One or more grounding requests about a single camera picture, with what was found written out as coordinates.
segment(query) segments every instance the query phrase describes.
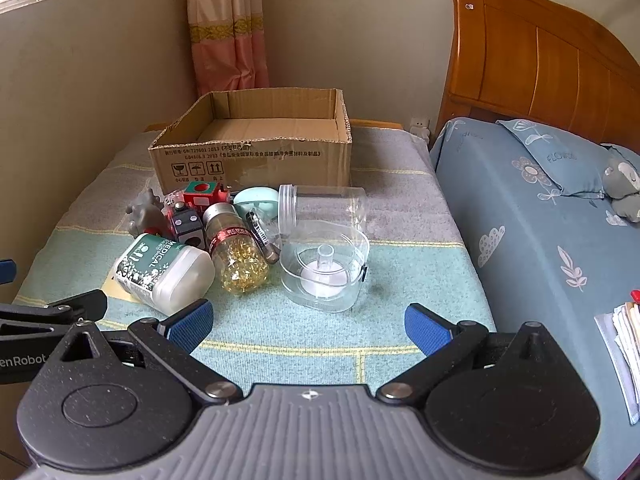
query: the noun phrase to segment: beige wall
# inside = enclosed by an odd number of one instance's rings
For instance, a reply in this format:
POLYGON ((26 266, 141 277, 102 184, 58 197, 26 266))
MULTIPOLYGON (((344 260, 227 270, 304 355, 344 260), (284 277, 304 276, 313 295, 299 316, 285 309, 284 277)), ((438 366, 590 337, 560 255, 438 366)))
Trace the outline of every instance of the beige wall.
MULTIPOLYGON (((554 0, 599 20, 640 59, 640 0, 554 0)), ((339 87, 354 118, 437 120, 451 0, 262 0, 273 86, 339 87)))
MULTIPOLYGON (((194 101, 186 0, 47 0, 0 14, 0 258, 24 276, 135 132, 194 101)), ((0 300, 16 288, 0 287, 0 300)))

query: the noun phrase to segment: gray toy figure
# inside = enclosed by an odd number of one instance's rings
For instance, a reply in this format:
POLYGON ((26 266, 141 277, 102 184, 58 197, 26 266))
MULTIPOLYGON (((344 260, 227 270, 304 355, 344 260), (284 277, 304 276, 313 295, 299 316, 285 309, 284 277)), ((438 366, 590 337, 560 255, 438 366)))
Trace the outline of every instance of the gray toy figure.
POLYGON ((610 158, 602 176, 604 191, 609 195, 616 215, 640 222, 640 177, 626 160, 610 158))
POLYGON ((134 238, 142 233, 174 239, 169 222, 162 214, 162 201, 154 195, 151 188, 141 192, 135 201, 127 206, 125 212, 129 216, 127 231, 134 238))

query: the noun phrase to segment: bed frame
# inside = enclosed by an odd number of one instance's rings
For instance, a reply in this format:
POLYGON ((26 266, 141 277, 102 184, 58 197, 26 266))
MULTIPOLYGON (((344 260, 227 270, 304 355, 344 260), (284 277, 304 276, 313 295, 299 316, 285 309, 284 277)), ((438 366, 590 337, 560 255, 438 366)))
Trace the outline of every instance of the bed frame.
POLYGON ((640 151, 640 66, 588 16, 549 0, 453 0, 436 131, 523 118, 640 151))

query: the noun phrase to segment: stack of papers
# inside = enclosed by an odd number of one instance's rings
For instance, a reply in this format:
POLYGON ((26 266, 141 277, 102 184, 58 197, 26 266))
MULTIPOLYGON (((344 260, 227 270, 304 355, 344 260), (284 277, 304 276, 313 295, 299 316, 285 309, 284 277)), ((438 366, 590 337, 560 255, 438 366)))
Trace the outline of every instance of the stack of papers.
POLYGON ((625 303, 595 317, 625 397, 629 421, 640 418, 640 308, 625 303))

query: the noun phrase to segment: red bottle label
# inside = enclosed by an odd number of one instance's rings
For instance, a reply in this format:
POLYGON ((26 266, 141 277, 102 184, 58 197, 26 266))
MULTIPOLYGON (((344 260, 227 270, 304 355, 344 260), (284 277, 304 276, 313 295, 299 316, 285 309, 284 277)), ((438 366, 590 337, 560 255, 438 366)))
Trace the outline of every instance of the red bottle label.
POLYGON ((209 254, 213 254, 213 251, 216 250, 216 247, 218 247, 227 238, 238 235, 247 235, 250 237, 251 232, 249 231, 249 229, 246 229, 244 227, 226 227, 224 229, 220 229, 220 231, 216 233, 216 235, 213 237, 213 240, 209 244, 209 254))

